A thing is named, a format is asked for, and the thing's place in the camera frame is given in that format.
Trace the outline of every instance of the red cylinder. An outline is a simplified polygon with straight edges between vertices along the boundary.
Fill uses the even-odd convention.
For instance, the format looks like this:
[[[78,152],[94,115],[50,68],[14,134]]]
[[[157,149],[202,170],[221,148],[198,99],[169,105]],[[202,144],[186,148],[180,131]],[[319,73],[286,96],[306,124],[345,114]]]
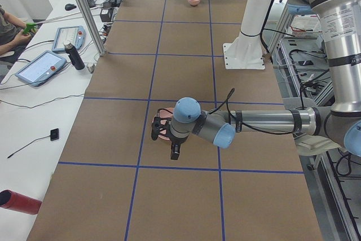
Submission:
[[[37,214],[41,201],[11,190],[0,192],[0,207],[26,214]]]

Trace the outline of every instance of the blue end cap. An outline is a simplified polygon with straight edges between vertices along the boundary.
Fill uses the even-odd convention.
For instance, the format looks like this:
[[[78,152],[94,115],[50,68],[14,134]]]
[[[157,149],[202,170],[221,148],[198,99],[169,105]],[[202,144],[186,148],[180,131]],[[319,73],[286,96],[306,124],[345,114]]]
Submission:
[[[301,6],[301,5],[293,5],[293,4],[287,4],[287,6],[288,6],[289,14],[294,14],[294,15],[314,14],[310,6]]]
[[[199,115],[201,106],[193,98],[184,97],[175,104],[173,117],[183,124],[197,120]]]
[[[236,129],[230,124],[224,124],[214,137],[213,144],[220,148],[228,148],[236,134]]]
[[[361,156],[361,121],[347,131],[344,145],[350,153]]]

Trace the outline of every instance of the person's hand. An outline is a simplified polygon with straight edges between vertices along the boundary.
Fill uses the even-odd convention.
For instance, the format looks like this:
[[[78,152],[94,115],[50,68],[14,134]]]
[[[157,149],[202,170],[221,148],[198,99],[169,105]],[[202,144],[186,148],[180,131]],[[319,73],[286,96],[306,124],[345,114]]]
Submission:
[[[23,34],[24,30],[22,29],[14,38],[14,42],[17,45],[26,45],[32,39],[32,36],[28,34]]]

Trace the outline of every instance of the black mouse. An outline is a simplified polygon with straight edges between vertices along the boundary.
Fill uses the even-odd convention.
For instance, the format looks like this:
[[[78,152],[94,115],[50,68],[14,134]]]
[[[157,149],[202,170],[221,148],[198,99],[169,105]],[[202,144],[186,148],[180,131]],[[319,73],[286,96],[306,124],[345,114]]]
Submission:
[[[65,10],[66,10],[66,11],[71,11],[72,9],[74,9],[74,8],[76,8],[76,7],[77,7],[77,6],[75,6],[74,4],[68,3],[68,4],[65,5]]]

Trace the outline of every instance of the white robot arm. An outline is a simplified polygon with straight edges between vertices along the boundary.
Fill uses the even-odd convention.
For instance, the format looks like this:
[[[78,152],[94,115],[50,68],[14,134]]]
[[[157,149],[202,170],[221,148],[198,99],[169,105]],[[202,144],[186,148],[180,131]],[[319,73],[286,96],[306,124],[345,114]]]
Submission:
[[[179,100],[173,117],[161,124],[159,111],[152,138],[161,131],[172,142],[171,159],[190,133],[227,148],[236,132],[322,135],[361,156],[361,0],[289,0],[291,10],[308,6],[320,17],[333,83],[335,103],[289,111],[202,111],[192,98]]]

